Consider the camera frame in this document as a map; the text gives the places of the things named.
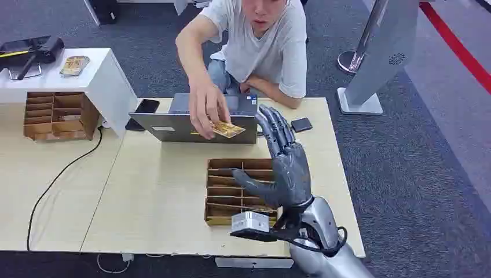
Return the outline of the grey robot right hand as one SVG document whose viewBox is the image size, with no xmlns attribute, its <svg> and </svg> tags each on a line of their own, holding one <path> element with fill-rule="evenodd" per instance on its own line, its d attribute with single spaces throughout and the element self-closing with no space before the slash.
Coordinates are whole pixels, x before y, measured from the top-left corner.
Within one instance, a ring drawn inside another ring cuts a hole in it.
<svg viewBox="0 0 491 278">
<path fill-rule="evenodd" d="M 299 207 L 313 197 L 311 176 L 303 146 L 286 119 L 273 107 L 261 104 L 255 119 L 262 128 L 272 159 L 274 183 L 263 184 L 244 170 L 234 169 L 233 178 L 248 193 L 274 208 Z"/>
</svg>

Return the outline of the person's right hand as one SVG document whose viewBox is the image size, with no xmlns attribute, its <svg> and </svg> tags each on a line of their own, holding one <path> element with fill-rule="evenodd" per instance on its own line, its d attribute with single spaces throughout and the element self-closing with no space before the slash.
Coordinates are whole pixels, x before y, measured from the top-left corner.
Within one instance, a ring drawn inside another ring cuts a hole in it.
<svg viewBox="0 0 491 278">
<path fill-rule="evenodd" d="M 190 81 L 189 114 L 196 131 L 205 139 L 215 137 L 212 123 L 231 123 L 223 92 L 210 81 Z"/>
</svg>

